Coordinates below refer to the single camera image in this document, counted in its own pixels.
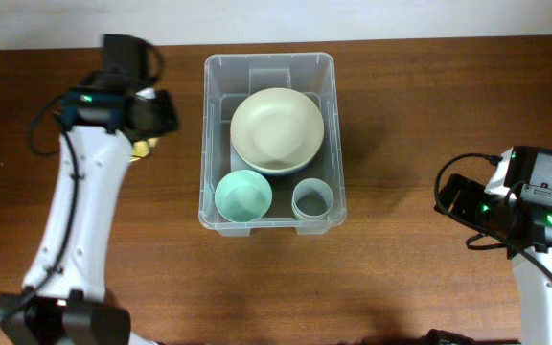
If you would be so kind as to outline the yellow bowl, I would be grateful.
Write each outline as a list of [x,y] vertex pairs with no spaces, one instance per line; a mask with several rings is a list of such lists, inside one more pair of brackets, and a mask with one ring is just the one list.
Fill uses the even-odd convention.
[[131,155],[130,161],[135,162],[150,157],[153,154],[157,142],[157,138],[149,138],[144,141],[135,142],[133,144],[133,153]]

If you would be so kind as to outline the light green bowl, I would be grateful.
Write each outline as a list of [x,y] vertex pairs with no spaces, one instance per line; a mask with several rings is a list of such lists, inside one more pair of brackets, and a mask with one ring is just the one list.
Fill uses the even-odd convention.
[[271,206],[272,188],[258,172],[230,172],[218,183],[215,203],[218,212],[231,222],[249,222],[263,217]]

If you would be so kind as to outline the beige bowl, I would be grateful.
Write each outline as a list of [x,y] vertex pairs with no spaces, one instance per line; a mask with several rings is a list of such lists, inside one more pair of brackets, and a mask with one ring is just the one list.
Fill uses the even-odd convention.
[[309,164],[325,138],[319,107],[305,94],[268,88],[246,98],[231,120],[230,140],[239,158],[267,174],[286,174]]

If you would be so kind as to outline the dark blue plate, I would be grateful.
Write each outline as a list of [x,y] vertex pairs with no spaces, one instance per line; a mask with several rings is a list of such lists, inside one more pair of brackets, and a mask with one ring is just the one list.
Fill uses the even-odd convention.
[[312,162],[313,162],[313,160],[309,161],[307,164],[305,164],[303,166],[300,166],[300,167],[294,168],[294,169],[284,169],[284,170],[267,169],[267,170],[265,170],[265,169],[260,169],[260,168],[252,166],[251,164],[244,161],[235,152],[230,157],[230,166],[231,166],[232,171],[249,169],[249,170],[255,171],[257,173],[263,173],[263,174],[267,174],[267,175],[277,175],[277,176],[288,175],[288,174],[293,174],[293,173],[299,173],[302,170],[304,170],[306,168],[309,168],[311,166]]

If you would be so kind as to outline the grey cup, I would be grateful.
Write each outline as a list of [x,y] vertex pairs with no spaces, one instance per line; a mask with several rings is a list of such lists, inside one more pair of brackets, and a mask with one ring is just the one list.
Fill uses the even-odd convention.
[[332,209],[334,193],[329,184],[317,178],[307,178],[299,182],[292,193],[291,207],[324,207]]

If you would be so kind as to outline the green cup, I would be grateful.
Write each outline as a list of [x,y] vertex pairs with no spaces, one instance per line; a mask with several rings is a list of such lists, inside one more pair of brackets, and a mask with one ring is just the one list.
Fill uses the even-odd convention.
[[298,208],[294,205],[292,211],[298,220],[322,220],[328,216],[331,209],[324,207]]

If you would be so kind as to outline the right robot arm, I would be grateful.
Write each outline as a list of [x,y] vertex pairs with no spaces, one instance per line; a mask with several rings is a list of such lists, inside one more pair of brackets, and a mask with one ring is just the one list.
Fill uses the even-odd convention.
[[[434,208],[474,231],[468,249],[506,249],[521,305],[521,341],[552,344],[552,149],[513,146],[480,157],[495,168],[490,181],[438,174]],[[478,244],[483,238],[493,243]]]

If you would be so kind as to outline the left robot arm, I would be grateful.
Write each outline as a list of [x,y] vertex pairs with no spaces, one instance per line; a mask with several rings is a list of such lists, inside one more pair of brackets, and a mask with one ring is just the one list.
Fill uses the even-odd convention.
[[144,344],[127,310],[105,302],[105,261],[134,146],[177,130],[165,61],[132,35],[103,37],[102,66],[45,108],[59,129],[59,169],[40,246],[18,294],[0,293],[13,344]]

